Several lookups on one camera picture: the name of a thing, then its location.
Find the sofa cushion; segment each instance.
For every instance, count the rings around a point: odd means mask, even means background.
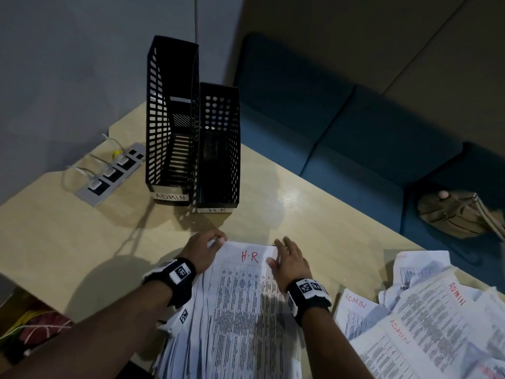
[[[429,179],[449,190],[475,191],[487,206],[505,210],[505,159],[474,143],[465,142],[461,155]]]
[[[314,145],[300,135],[246,104],[240,105],[240,140],[252,150],[300,175]]]
[[[235,84],[241,100],[317,141],[352,92],[352,84],[261,34],[243,41]]]
[[[301,177],[396,232],[403,189],[325,146],[317,146]]]
[[[321,144],[408,186],[462,150],[462,144],[381,95],[357,86]]]
[[[493,233],[460,240],[435,229],[419,218],[420,194],[409,194],[400,234],[427,250],[449,250],[451,263],[505,293],[499,239]]]

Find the red handwritten text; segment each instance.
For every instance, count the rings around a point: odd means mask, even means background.
[[[398,323],[394,319],[391,319],[389,321],[391,323],[391,327],[393,327],[393,330],[395,330],[396,335],[400,338],[401,341],[405,342],[406,344],[410,343],[410,340],[407,338],[405,333],[400,329],[400,326],[398,326]]]
[[[449,285],[449,291],[451,291],[451,293],[454,294],[454,297],[458,300],[458,303],[460,306],[464,305],[467,300],[464,299],[462,296],[461,296],[461,293],[458,291],[458,288],[456,287],[456,283],[451,283]]]
[[[355,303],[356,305],[365,308],[367,304],[363,302],[362,300],[359,300],[358,298],[352,297],[349,294],[345,294],[345,299],[347,299],[348,302]]]

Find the wrist tracker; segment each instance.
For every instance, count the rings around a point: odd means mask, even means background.
[[[331,300],[324,286],[317,280],[302,278],[287,286],[287,304],[296,323],[301,326],[301,318],[309,308],[321,307],[328,310]]]
[[[193,263],[186,258],[175,258],[162,263],[157,268],[144,274],[142,284],[152,280],[161,280],[172,289],[169,306],[179,308],[191,299],[191,287],[196,277]]]

